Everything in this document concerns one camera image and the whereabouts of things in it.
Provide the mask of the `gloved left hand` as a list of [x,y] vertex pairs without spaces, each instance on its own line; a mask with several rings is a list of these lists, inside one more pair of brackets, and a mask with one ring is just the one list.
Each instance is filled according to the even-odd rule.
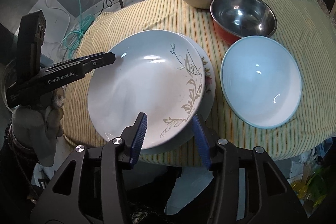
[[56,139],[63,135],[63,88],[54,90],[48,103],[48,106],[36,106],[34,109],[19,106],[13,112],[11,126],[17,144],[33,151],[43,166],[54,164]]

